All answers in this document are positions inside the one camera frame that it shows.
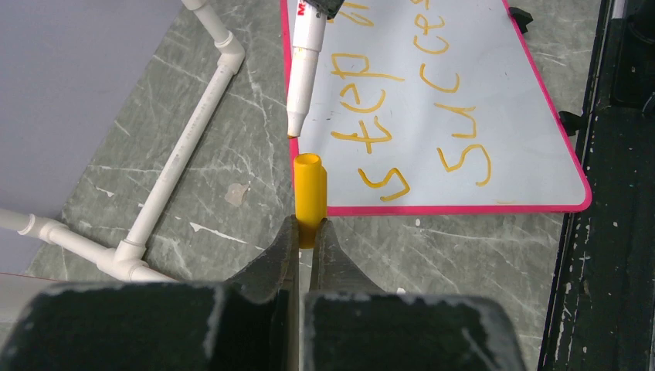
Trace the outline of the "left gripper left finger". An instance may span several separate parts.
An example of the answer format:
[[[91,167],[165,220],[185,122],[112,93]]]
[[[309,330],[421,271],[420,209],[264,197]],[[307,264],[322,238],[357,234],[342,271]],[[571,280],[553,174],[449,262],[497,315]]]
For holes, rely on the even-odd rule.
[[[23,309],[3,370],[296,370],[299,228],[225,281],[62,283]]]

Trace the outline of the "white marker pen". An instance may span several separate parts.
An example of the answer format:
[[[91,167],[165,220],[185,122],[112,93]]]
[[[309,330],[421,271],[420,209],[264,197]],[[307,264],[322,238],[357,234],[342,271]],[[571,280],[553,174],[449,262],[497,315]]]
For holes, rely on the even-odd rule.
[[[300,137],[311,106],[327,16],[307,1],[295,8],[290,79],[287,93],[287,136]]]

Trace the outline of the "yellow marker cap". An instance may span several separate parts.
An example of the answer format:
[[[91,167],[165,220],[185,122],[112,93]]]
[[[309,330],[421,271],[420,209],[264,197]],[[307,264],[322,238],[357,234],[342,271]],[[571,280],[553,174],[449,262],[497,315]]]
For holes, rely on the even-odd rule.
[[[305,153],[294,159],[294,195],[300,248],[313,249],[327,217],[327,172],[319,155]]]

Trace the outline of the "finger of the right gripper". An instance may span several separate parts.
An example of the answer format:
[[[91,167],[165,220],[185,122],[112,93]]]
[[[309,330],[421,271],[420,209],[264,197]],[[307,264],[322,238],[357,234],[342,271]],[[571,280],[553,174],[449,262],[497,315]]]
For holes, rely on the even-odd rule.
[[[327,19],[333,19],[340,11],[344,0],[306,0],[306,3],[325,15]]]

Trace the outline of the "pink framed whiteboard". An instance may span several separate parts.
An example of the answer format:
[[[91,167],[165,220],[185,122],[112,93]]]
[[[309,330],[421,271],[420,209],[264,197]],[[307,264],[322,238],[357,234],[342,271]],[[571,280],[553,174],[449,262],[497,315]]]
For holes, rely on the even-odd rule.
[[[592,191],[507,1],[346,1],[293,155],[330,216],[567,213]]]

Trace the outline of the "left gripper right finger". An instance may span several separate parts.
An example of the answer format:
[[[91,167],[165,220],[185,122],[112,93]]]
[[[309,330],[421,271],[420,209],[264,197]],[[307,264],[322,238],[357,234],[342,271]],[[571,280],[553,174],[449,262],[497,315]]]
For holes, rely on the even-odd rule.
[[[332,222],[316,233],[304,299],[307,370],[523,370],[495,301],[383,291],[343,251]]]

